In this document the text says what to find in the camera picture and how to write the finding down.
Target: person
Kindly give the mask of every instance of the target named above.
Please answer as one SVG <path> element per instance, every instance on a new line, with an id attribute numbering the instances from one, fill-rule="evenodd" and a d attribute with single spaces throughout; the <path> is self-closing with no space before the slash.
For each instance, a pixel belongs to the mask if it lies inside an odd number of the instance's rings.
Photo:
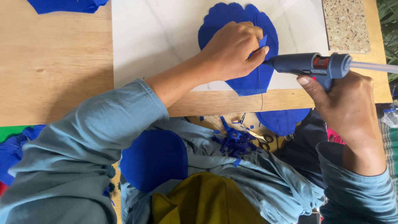
<path id="1" fill-rule="evenodd" d="M 141 134 L 157 139 L 141 142 L 142 151 L 123 150 L 123 223 L 292 223 L 321 206 L 324 195 L 324 224 L 398 223 L 369 77 L 350 71 L 325 93 L 315 80 L 298 76 L 316 111 L 279 155 L 252 150 L 240 155 L 236 167 L 237 159 L 223 155 L 211 140 L 212 130 L 168 117 L 167 108 L 197 85 L 243 77 L 260 65 L 269 50 L 258 49 L 262 37 L 261 28 L 250 22 L 230 22 L 196 56 L 145 82 L 137 79 L 87 99 L 48 124 L 24 145 L 23 159 L 9 170 L 15 180 L 0 199 L 0 223 L 116 223 L 103 196 L 109 184 L 104 166 L 120 160 L 122 149 Z M 345 146 L 321 142 L 327 141 L 324 121 Z M 145 147 L 154 144 L 161 149 Z M 168 162 L 155 152 L 183 156 Z M 142 153 L 150 158 L 132 156 Z M 147 159 L 186 169 L 181 171 L 186 178 L 148 189 L 133 186 L 128 180 L 137 181 L 139 170 L 130 165 L 149 167 Z M 167 175 L 162 166 L 159 179 Z M 140 176 L 137 183 L 151 177 Z"/>

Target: light blue fabric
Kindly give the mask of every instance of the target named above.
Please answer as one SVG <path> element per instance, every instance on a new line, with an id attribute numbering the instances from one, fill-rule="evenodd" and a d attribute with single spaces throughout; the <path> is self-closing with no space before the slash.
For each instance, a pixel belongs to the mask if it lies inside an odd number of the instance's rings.
<path id="1" fill-rule="evenodd" d="M 117 162 L 121 149 L 153 128 L 181 137 L 187 148 L 188 175 L 209 171 L 233 179 L 270 223 L 290 223 L 322 201 L 319 187 L 269 152 L 242 155 L 234 167 L 236 158 L 222 155 L 220 145 L 210 140 L 211 130 L 182 118 L 169 119 L 149 86 L 136 80 L 85 100 L 24 145 L 24 157 L 10 169 L 15 180 L 0 198 L 0 223 L 116 223 L 111 202 L 102 195 L 109 184 L 102 166 Z M 324 158 L 334 155 L 331 145 L 318 148 Z M 342 214 L 350 214 L 350 221 L 397 222 L 388 174 L 362 177 L 334 164 L 338 162 L 321 158 L 326 193 L 333 196 L 331 204 L 321 209 L 326 223 L 343 223 L 347 218 Z M 167 193 L 180 181 L 166 181 L 154 191 Z M 123 177 L 121 192 L 125 223 L 146 223 L 152 193 L 138 191 Z"/>

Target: white marble board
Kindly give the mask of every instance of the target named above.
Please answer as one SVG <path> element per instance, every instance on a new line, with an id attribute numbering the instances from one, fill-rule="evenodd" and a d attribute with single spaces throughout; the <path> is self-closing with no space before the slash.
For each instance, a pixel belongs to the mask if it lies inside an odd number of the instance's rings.
<path id="1" fill-rule="evenodd" d="M 219 0 L 112 0 L 113 78 L 119 88 L 148 78 L 196 55 L 203 18 Z M 279 54 L 328 55 L 321 0 L 235 0 L 253 4 L 273 22 Z M 268 89 L 301 88 L 296 75 L 274 71 Z M 225 82 L 194 90 L 232 90 Z"/>

